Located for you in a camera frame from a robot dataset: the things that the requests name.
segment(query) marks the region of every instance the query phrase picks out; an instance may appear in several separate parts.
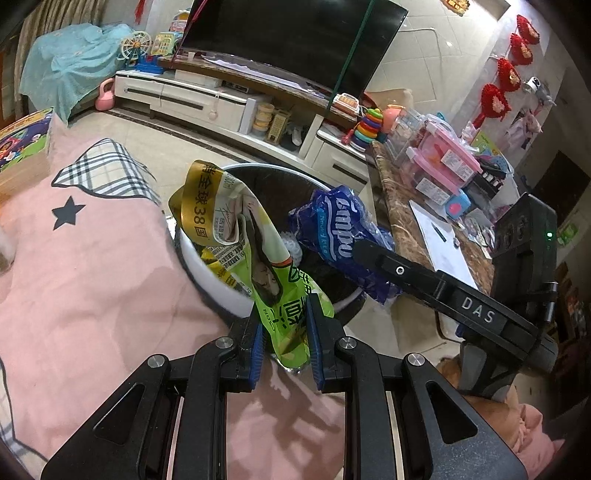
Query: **pink clothing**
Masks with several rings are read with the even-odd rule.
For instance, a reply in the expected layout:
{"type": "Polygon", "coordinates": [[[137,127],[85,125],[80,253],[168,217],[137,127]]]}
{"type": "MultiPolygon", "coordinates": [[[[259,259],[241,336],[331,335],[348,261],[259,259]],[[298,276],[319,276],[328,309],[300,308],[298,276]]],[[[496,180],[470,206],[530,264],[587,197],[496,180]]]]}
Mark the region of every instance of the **pink clothing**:
{"type": "Polygon", "coordinates": [[[552,441],[542,432],[543,417],[535,407],[521,404],[519,410],[519,438],[512,450],[524,464],[529,480],[533,480],[550,463],[564,440],[552,441]]]}
{"type": "MultiPolygon", "coordinates": [[[[0,210],[17,243],[0,277],[14,435],[46,458],[147,357],[191,355],[228,331],[182,270],[155,203],[51,186],[97,140],[55,133],[50,176],[0,210]],[[85,207],[54,229],[52,209],[70,196],[85,207]]],[[[342,467],[342,399],[270,361],[254,393],[230,395],[228,425],[231,479],[332,480],[342,467]]]]}

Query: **blue tempo package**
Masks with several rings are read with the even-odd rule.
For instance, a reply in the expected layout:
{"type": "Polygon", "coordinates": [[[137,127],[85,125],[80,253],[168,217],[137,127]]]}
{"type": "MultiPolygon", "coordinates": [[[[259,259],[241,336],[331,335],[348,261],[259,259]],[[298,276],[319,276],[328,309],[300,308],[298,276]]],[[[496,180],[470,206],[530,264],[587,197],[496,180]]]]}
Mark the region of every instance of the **blue tempo package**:
{"type": "Polygon", "coordinates": [[[310,203],[290,211],[289,223],[298,242],[320,254],[374,300],[384,304],[402,292],[353,260],[357,240],[370,239],[391,251],[394,240],[391,233],[369,220],[363,202],[350,188],[341,185],[329,192],[316,190],[310,203]]]}

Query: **black pen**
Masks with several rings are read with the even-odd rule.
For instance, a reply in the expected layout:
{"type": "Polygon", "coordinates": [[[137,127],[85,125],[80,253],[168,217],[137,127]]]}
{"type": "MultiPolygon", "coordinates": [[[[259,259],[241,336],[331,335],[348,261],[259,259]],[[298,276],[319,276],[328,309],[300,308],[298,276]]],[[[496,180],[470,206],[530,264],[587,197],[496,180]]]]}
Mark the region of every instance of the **black pen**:
{"type": "Polygon", "coordinates": [[[441,233],[441,230],[435,226],[435,223],[431,222],[431,225],[433,225],[433,228],[435,229],[437,234],[441,237],[441,240],[443,240],[444,242],[447,242],[447,238],[445,238],[445,236],[441,233]]]}

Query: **plaid fabric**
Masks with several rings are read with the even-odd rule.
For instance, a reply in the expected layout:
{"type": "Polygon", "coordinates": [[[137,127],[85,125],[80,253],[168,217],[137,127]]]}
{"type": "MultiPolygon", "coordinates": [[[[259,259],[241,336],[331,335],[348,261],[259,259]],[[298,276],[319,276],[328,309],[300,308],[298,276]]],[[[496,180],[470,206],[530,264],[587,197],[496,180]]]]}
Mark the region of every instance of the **plaid fabric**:
{"type": "Polygon", "coordinates": [[[78,187],[101,198],[143,197],[160,205],[156,179],[125,147],[104,138],[72,165],[62,169],[52,187],[78,187]]]}
{"type": "Polygon", "coordinates": [[[0,440],[6,444],[19,463],[35,478],[41,478],[41,471],[47,463],[47,459],[32,448],[19,442],[15,437],[14,424],[12,422],[12,405],[8,395],[6,372],[0,359],[0,440]]]}

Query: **star print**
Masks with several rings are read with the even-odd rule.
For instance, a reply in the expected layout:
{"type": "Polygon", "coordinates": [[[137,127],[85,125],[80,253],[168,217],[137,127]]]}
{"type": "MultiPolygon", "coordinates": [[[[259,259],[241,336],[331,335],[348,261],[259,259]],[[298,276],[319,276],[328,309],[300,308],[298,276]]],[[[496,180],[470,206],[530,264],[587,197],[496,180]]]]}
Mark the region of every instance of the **star print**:
{"type": "Polygon", "coordinates": [[[66,200],[66,204],[63,207],[54,208],[51,211],[53,215],[57,218],[53,229],[56,230],[64,223],[69,223],[70,225],[76,224],[76,214],[81,211],[86,205],[75,205],[74,199],[70,195],[70,198],[66,200]]]}

